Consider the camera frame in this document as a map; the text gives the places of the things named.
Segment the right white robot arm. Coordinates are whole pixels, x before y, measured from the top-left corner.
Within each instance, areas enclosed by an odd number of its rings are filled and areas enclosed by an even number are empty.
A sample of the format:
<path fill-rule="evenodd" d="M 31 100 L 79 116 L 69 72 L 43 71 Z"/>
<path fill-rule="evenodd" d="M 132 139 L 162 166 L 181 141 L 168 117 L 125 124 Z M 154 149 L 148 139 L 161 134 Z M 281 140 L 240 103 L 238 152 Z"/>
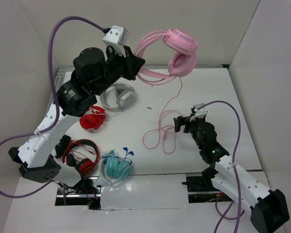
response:
<path fill-rule="evenodd" d="M 175 132 L 183 130 L 197 144 L 202 159 L 209 165 L 202 171 L 206 190 L 217 189 L 241 205 L 259 233 L 273 233 L 289 219 L 285 195 L 271 190 L 252 177 L 217 141 L 215 127 L 205 118 L 179 116 L 174 119 Z"/>

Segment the pink headphones with cable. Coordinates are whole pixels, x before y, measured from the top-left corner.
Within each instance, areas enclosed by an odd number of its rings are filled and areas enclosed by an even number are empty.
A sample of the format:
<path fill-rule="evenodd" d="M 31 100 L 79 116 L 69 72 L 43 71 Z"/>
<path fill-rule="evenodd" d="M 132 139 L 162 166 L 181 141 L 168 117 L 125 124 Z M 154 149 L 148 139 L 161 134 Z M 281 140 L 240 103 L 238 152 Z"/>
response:
<path fill-rule="evenodd" d="M 146 34 L 139 41 L 134 54 L 139 58 L 143 58 L 146 49 L 158 40 L 162 40 L 162 42 L 166 46 L 175 51 L 175 54 L 170 58 L 167 65 L 168 74 L 151 71 L 143 66 L 137 74 L 137 77 L 142 82 L 151 86 L 165 85 L 178 78 L 180 81 L 180 88 L 182 88 L 183 82 L 181 78 L 190 74 L 196 66 L 196 52 L 198 48 L 198 43 L 194 40 L 192 36 L 180 31 L 179 29 L 169 29 L 167 31 L 158 30 Z M 180 95 L 180 92 L 181 91 L 179 90 L 178 93 L 174 97 L 172 97 L 163 107 L 158 119 L 157 128 L 150 130 L 143 135 L 142 143 L 147 149 L 153 150 L 157 148 L 158 145 L 161 145 L 162 151 L 165 154 L 172 154 L 175 152 L 176 145 L 174 145 L 171 151 L 167 151 L 165 149 L 165 142 L 168 135 L 172 135 L 174 143 L 176 143 L 176 135 L 172 132 L 174 127 L 170 124 L 162 126 L 162 119 L 166 114 L 179 113 L 176 110 L 166 110 L 166 107 L 171 100 L 174 100 Z M 158 133 L 158 142 L 155 146 L 149 147 L 146 145 L 145 142 L 146 137 L 155 132 Z"/>

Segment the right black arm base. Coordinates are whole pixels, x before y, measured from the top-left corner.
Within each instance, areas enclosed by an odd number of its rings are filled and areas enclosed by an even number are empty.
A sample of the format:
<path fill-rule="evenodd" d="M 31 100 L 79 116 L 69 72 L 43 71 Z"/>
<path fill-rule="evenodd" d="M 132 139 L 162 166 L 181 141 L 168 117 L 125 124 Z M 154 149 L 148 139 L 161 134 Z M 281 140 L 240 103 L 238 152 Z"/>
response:
<path fill-rule="evenodd" d="M 214 188 L 211 178 L 218 172 L 209 167 L 201 175 L 187 176 L 182 185 L 187 187 L 189 203 L 214 202 L 218 198 L 219 190 Z"/>

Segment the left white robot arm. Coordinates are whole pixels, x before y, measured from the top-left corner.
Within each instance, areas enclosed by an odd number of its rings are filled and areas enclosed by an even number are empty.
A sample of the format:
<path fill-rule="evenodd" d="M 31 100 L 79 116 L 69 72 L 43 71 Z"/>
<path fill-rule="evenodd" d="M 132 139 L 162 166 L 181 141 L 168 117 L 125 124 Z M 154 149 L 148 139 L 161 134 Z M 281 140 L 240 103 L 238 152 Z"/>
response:
<path fill-rule="evenodd" d="M 108 46 L 106 51 L 83 50 L 73 64 L 70 80 L 56 93 L 59 107 L 52 103 L 33 136 L 19 148 L 11 148 L 9 155 L 20 164 L 24 179 L 38 183 L 57 181 L 79 194 L 85 190 L 86 181 L 75 168 L 60 162 L 51 152 L 67 130 L 97 103 L 97 96 L 121 77 L 135 80 L 145 60 L 135 56 L 128 46 L 124 46 L 124 55 L 116 54 Z"/>

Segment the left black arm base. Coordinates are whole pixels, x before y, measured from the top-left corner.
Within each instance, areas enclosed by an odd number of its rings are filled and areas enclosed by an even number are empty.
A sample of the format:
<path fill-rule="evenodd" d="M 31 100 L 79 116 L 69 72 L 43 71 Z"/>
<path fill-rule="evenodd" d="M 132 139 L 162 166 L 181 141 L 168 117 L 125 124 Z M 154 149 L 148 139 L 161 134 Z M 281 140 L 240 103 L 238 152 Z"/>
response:
<path fill-rule="evenodd" d="M 100 210 L 101 186 L 95 186 L 94 181 L 85 179 L 76 187 L 58 183 L 55 206 L 83 206 L 89 210 Z"/>

